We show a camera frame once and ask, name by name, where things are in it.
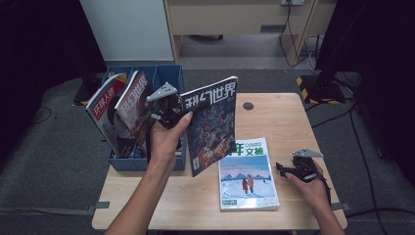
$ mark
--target barcode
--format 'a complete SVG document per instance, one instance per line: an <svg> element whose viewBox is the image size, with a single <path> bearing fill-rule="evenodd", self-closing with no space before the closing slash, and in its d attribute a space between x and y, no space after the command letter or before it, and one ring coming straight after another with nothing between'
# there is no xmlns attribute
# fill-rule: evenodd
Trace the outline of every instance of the barcode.
<svg viewBox="0 0 415 235"><path fill-rule="evenodd" d="M193 169L197 169L199 166L199 158L193 159Z"/></svg>

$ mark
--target couple illustration on cover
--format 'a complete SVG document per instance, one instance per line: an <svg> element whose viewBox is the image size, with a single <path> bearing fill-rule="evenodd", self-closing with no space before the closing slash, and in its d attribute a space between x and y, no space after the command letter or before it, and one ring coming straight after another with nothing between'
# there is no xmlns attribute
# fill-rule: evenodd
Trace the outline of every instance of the couple illustration on cover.
<svg viewBox="0 0 415 235"><path fill-rule="evenodd" d="M245 191L245 194L248 194L248 187L250 187L251 193L254 192L254 179L253 176L248 174L248 180L244 178L242 180L242 189Z"/></svg>

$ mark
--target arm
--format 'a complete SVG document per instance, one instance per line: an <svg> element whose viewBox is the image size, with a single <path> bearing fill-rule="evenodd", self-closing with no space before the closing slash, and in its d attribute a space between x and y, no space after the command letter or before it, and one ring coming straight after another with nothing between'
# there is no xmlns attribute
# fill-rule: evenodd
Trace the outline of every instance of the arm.
<svg viewBox="0 0 415 235"><path fill-rule="evenodd" d="M323 173L320 165L316 162L314 164L318 171ZM310 205L312 213L317 219L321 234L345 234L328 203L326 188L323 182L316 177L311 182L304 183L293 174L286 173L286 175L299 188L302 196Z"/></svg>
<svg viewBox="0 0 415 235"><path fill-rule="evenodd" d="M107 234L146 234L168 177L176 163L177 141L184 134L192 113L167 130L156 121L152 128L152 159L129 201L116 216Z"/></svg>

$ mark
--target magazine cover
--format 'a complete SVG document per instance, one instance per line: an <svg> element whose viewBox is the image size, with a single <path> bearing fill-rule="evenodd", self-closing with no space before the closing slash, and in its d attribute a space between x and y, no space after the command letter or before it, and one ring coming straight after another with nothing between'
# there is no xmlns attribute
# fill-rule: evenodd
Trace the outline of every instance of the magazine cover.
<svg viewBox="0 0 415 235"><path fill-rule="evenodd" d="M85 110L103 133L107 142L120 158L127 158L134 150L135 141L119 118L115 104L125 90L126 73L109 77L89 99Z"/></svg>
<svg viewBox="0 0 415 235"><path fill-rule="evenodd" d="M237 140L219 161L220 210L277 211L280 207L265 138Z"/></svg>
<svg viewBox="0 0 415 235"><path fill-rule="evenodd" d="M180 95L183 110L209 103L194 111L186 131L193 177L236 150L237 86L238 77L231 76Z"/></svg>
<svg viewBox="0 0 415 235"><path fill-rule="evenodd" d="M135 138L138 147L147 156L146 133L152 125L149 118L151 103L146 98L152 94L152 88L143 71L135 71L125 92L115 105L119 116Z"/></svg>

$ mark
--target yellow and black base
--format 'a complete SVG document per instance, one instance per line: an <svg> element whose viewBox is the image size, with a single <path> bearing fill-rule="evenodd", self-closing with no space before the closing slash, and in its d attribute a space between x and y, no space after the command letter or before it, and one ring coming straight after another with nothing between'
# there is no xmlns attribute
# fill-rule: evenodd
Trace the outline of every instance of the yellow and black base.
<svg viewBox="0 0 415 235"><path fill-rule="evenodd" d="M297 78L302 99L306 104L340 104L345 102L345 96L336 83L328 87L317 89L318 75L302 75Z"/></svg>

